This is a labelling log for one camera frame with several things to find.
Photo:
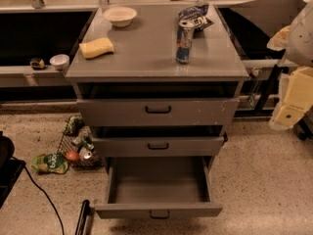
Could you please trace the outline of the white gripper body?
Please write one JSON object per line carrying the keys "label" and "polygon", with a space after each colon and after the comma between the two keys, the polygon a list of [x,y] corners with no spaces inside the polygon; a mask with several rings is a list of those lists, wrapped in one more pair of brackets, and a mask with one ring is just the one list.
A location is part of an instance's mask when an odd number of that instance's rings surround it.
{"label": "white gripper body", "polygon": [[274,130],[293,128],[313,106],[313,69],[299,67],[279,80],[279,103],[270,118]]}

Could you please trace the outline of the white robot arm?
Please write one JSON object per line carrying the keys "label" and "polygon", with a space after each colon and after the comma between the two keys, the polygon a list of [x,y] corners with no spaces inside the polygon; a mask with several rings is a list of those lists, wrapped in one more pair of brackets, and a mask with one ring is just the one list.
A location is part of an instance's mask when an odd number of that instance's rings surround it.
{"label": "white robot arm", "polygon": [[267,43],[274,51],[284,50],[279,65],[291,61],[297,69],[279,81],[279,103],[270,118],[275,130],[293,128],[313,106],[313,1]]}

